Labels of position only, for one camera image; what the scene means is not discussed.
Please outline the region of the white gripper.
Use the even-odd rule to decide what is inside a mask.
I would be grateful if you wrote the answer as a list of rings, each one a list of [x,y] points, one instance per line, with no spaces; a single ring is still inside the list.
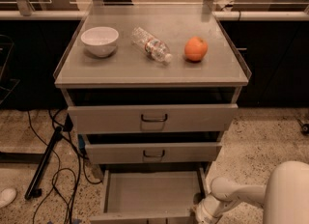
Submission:
[[[216,224],[223,216],[223,202],[213,195],[208,195],[193,207],[198,224]]]

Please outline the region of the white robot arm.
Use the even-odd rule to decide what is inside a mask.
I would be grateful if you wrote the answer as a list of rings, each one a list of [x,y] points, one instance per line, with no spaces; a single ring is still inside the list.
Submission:
[[[272,171],[267,185],[217,177],[211,181],[211,193],[194,207],[196,220],[216,224],[224,212],[242,202],[263,210],[263,224],[309,224],[309,165],[283,162]]]

